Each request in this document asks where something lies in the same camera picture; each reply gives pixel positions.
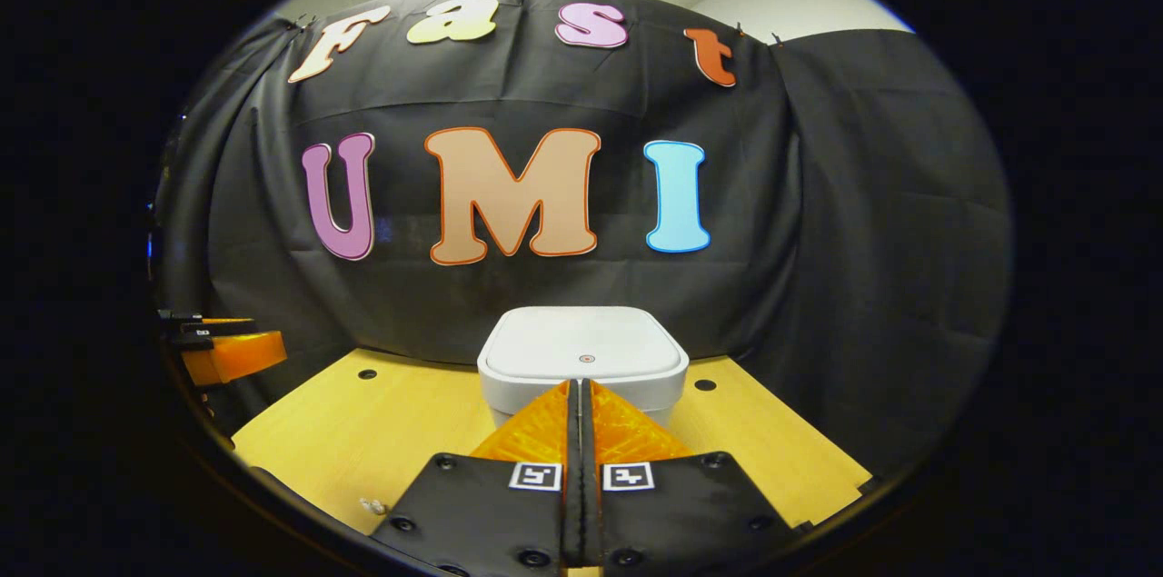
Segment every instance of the pink letter u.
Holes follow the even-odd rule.
[[[315,234],[333,255],[351,262],[358,262],[371,254],[368,158],[374,149],[376,138],[366,133],[347,135],[340,142],[338,154],[348,169],[348,200],[351,204],[351,229],[348,230],[342,230],[335,225],[335,218],[331,218],[331,200],[327,195],[327,165],[331,163],[330,147],[327,143],[317,143],[302,154],[302,168],[307,171],[307,201],[311,205],[311,221],[315,225]]]

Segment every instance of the wooden table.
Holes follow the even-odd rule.
[[[376,377],[362,379],[365,370]],[[698,379],[716,386],[699,391]],[[243,462],[370,534],[384,519],[359,498],[392,507],[433,454],[468,455],[494,429],[476,366],[354,350],[250,420],[234,442]],[[691,362],[669,429],[697,454],[730,453],[792,527],[822,522],[871,477],[728,357]]]

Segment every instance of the white container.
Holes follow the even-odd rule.
[[[590,378],[666,425],[690,358],[633,307],[521,307],[497,321],[477,358],[498,427],[564,379]]]

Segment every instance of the blue letter i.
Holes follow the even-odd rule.
[[[694,143],[651,141],[642,154],[655,164],[658,180],[658,225],[647,245],[659,252],[694,252],[711,245],[699,225],[699,164],[706,151]]]

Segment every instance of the black cloth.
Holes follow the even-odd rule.
[[[632,305],[692,358],[732,355],[873,471],[934,440],[984,368],[1008,280],[1000,166],[972,106],[914,35],[839,31],[769,48],[654,0],[498,0],[497,29],[413,45],[448,0],[377,0],[300,30],[270,19],[230,48],[192,97],[155,205],[162,305],[255,318],[286,362],[212,401],[241,425],[352,347],[471,364],[521,305]],[[615,6],[614,50],[554,34],[569,2]],[[287,76],[327,23],[390,5],[327,71]],[[732,48],[723,88],[699,72],[686,27]],[[601,137],[590,171],[598,247],[441,266],[440,168],[427,135],[483,127],[520,172],[548,130]],[[348,262],[316,237],[301,156],[371,133],[376,245]],[[711,245],[647,247],[657,140],[698,143]],[[344,164],[328,168],[350,223]]]

